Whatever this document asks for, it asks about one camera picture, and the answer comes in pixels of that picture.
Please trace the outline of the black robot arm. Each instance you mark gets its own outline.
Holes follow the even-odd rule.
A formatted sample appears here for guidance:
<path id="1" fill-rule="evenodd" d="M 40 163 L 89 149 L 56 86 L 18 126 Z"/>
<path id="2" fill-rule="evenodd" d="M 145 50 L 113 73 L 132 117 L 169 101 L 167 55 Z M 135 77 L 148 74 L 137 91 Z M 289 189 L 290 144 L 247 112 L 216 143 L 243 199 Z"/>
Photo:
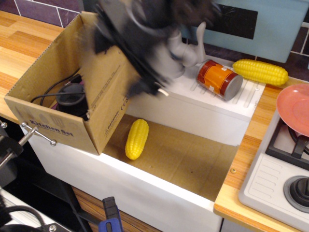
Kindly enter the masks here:
<path id="1" fill-rule="evenodd" d="M 118 46 L 140 75 L 127 96 L 155 95 L 206 59 L 204 32 L 220 17 L 211 0 L 98 0 L 95 50 Z"/>

